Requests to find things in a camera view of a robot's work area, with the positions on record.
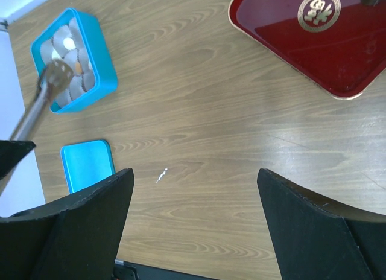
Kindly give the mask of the metal tongs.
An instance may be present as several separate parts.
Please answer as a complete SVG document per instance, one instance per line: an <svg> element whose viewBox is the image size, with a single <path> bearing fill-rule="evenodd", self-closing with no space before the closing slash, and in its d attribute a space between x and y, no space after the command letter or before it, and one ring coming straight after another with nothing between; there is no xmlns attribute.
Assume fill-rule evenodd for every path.
<svg viewBox="0 0 386 280"><path fill-rule="evenodd" d="M36 93L10 136L11 141L30 141L56 97L70 84L74 72L60 59L48 63L37 81Z"/></svg>

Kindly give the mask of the beige oval chocolate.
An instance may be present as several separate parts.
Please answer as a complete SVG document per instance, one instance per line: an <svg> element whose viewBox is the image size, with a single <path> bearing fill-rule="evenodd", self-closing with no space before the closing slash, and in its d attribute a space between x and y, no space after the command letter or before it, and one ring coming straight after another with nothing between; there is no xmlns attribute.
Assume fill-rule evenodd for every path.
<svg viewBox="0 0 386 280"><path fill-rule="evenodd" d="M74 40L71 38L71 37L66 37L63 39L63 46L67 49L67 50L73 50L73 49L76 49L76 46L75 46L75 43L74 43Z"/></svg>

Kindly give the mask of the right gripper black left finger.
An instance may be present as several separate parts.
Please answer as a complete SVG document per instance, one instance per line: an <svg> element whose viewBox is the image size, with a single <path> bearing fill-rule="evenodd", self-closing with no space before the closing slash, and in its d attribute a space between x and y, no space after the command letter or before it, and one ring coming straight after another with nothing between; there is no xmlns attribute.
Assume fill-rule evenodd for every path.
<svg viewBox="0 0 386 280"><path fill-rule="evenodd" d="M1 219L1 279L110 279L134 188L131 168Z"/></svg>

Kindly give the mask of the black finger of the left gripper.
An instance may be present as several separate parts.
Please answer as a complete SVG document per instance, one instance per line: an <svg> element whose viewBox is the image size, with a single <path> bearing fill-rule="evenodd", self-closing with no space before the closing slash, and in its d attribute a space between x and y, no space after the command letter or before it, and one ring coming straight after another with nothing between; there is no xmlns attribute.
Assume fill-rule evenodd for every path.
<svg viewBox="0 0 386 280"><path fill-rule="evenodd" d="M0 141L0 177L3 179L34 148L33 141Z"/></svg>

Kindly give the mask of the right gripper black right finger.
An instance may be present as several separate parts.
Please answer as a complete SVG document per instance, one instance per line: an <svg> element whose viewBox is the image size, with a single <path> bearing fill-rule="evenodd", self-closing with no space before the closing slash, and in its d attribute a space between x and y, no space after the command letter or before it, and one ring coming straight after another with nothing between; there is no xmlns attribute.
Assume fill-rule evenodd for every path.
<svg viewBox="0 0 386 280"><path fill-rule="evenodd" d="M282 279L385 279L385 215L268 169L257 186Z"/></svg>

